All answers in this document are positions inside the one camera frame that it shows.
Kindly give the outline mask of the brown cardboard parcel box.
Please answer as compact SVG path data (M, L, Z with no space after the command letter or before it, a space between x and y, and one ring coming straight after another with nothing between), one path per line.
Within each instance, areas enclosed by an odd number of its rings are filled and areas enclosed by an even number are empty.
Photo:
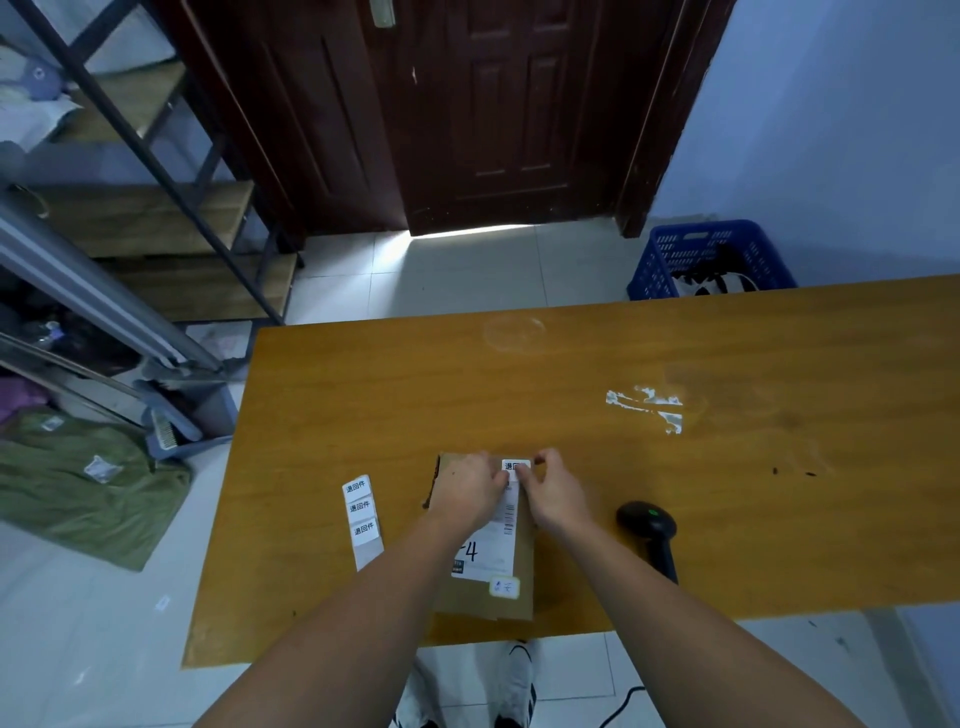
M534 617L535 523L526 493L519 484L519 518L512 576L488 583L446 577L439 588L435 611L489 622L530 622Z

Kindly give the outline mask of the dark brown wooden door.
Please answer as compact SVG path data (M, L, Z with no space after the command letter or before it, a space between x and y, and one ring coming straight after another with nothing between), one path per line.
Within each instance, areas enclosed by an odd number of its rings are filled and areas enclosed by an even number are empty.
M306 235L638 237L737 0L149 0Z

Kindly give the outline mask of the black barcode scanner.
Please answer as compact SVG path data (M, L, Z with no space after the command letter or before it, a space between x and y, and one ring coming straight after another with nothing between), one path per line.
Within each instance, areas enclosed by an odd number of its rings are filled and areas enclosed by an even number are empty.
M671 541L677 534L677 523L666 509L659 505L633 500L616 510L616 522L644 545L649 564L674 584L679 584L678 573L671 550Z

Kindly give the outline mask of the grey metal frame rail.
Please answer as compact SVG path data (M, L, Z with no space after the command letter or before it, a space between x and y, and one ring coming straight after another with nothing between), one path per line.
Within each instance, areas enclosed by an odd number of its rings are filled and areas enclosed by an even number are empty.
M0 191L0 266L141 356L175 369L220 373L224 362L116 277Z

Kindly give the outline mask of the green garment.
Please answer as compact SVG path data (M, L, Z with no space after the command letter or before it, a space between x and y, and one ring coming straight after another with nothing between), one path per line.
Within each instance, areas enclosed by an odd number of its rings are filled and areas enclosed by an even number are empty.
M125 426L47 406L0 423L0 521L129 572L144 570L192 480Z

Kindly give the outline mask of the white label sticker strip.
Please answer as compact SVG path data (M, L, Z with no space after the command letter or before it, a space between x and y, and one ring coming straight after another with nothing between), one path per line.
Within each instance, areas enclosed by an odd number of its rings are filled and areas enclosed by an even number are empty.
M356 571L362 571L384 552L384 542L370 476L342 485L345 513Z

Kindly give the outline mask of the person's left hand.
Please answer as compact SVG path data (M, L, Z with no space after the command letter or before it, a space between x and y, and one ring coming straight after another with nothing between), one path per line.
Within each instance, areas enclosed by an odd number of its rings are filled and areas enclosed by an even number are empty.
M486 452L465 454L441 467L429 498L431 520L460 541L485 526L498 506L478 502L477 454Z

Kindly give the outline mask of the wooden metal-frame shelf rack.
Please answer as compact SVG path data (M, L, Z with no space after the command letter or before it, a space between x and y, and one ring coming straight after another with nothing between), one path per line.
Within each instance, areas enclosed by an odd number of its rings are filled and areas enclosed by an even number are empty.
M64 91L0 88L0 188L177 324L282 326L304 260L167 0L0 0L0 45Z

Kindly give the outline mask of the person's right forearm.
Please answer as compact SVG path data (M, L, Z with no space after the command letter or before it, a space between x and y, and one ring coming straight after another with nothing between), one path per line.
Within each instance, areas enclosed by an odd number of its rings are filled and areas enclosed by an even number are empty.
M539 520L592 588L665 728L867 728L808 674L590 516Z

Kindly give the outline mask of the person's white shoe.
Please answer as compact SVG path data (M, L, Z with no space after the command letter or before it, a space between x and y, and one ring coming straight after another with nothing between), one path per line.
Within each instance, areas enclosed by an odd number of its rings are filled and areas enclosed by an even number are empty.
M390 728L445 728L436 685L419 658L414 659Z
M538 697L528 642L510 642L498 662L493 728L531 728Z

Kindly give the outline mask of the white shipping label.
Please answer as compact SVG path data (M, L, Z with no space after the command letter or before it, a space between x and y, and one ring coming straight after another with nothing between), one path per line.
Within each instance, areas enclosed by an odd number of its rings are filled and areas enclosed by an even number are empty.
M500 496L493 516L474 531L458 550L451 577L489 583L496 577L511 577L517 553L520 482L514 472L516 461L504 460L508 485Z

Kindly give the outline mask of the person's left forearm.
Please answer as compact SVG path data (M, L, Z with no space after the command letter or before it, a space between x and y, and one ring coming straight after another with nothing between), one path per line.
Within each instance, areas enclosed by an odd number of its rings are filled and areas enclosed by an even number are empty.
M390 728L463 542L427 513L253 662L194 728Z

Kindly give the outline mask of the blue plastic crate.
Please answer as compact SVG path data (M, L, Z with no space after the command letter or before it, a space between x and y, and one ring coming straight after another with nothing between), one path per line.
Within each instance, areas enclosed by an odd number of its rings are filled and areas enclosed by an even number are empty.
M682 298L672 274L725 272L750 277L758 291L798 286L759 224L731 220L654 226L626 292L631 301Z

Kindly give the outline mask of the person's right hand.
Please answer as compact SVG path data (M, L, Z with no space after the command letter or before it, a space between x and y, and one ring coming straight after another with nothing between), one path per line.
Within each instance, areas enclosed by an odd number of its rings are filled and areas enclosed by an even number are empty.
M558 449L548 447L534 456L531 467L537 477L537 495L529 501L535 523L558 540L580 535L596 526L581 483L566 467Z

